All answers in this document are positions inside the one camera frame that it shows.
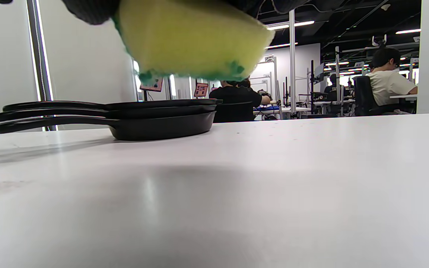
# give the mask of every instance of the sponge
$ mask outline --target sponge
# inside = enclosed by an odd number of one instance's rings
[[[121,0],[113,19],[143,84],[171,74],[242,81],[274,37],[218,0]]]

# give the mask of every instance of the white table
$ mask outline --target white table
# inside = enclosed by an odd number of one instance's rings
[[[282,107],[281,108],[282,114],[289,114],[291,113],[291,107]],[[305,108],[305,107],[296,107],[296,113],[300,114],[301,112],[307,112],[310,111],[310,108]],[[265,110],[265,111],[253,111],[252,112],[254,115],[259,115],[259,114],[279,114],[279,110]]]
[[[349,102],[355,102],[355,100],[354,99],[344,100],[344,103],[349,103]],[[322,106],[322,114],[327,114],[327,106],[339,105],[339,104],[340,104],[340,102],[338,102],[337,100],[332,101],[332,102],[314,102],[314,105]]]
[[[429,268],[429,114],[0,135],[0,268],[43,267]]]
[[[390,99],[405,99],[407,101],[417,100],[417,94],[390,96]]]

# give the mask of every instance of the ceiling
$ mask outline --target ceiling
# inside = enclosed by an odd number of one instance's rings
[[[385,11],[380,7],[389,4]],[[340,51],[361,49],[360,51],[343,52],[342,61],[369,61],[375,50],[372,47],[372,36],[387,35],[387,46],[395,46],[403,56],[417,56],[418,44],[413,37],[419,32],[395,34],[408,29],[420,29],[422,10],[421,0],[311,0],[295,10],[296,22],[315,23],[296,27],[298,45],[321,44],[321,61],[335,61],[335,47]],[[288,14],[274,11],[271,1],[264,2],[258,15],[264,24],[289,21]],[[276,31],[271,45],[289,43],[289,28]]]

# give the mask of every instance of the poster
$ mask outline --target poster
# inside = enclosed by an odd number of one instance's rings
[[[162,85],[163,85],[163,78],[156,78],[155,83],[150,86],[144,86],[141,85],[141,90],[148,90],[148,91],[155,91],[155,92],[162,92]]]
[[[194,90],[194,97],[206,97],[208,93],[208,84],[196,83],[196,90]]]

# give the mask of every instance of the cast iron skillet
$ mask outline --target cast iron skillet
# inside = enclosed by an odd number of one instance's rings
[[[146,109],[98,110],[84,108],[42,108],[33,110],[15,110],[0,112],[0,122],[17,120],[28,117],[43,117],[46,115],[88,115],[111,119],[149,119],[161,117],[181,117],[191,114],[213,112],[216,105],[196,105],[181,107],[158,107]]]
[[[216,112],[152,119],[108,119],[100,117],[31,118],[0,124],[0,134],[60,124],[109,125],[112,135],[122,141],[174,139],[208,132]]]
[[[195,99],[195,100],[155,100],[153,102],[119,102],[100,104],[93,102],[73,102],[70,100],[53,100],[48,102],[24,102],[3,107],[3,112],[15,110],[29,110],[39,108],[71,107],[101,110],[124,110],[140,108],[180,107],[194,105],[216,105],[223,101],[217,99]]]

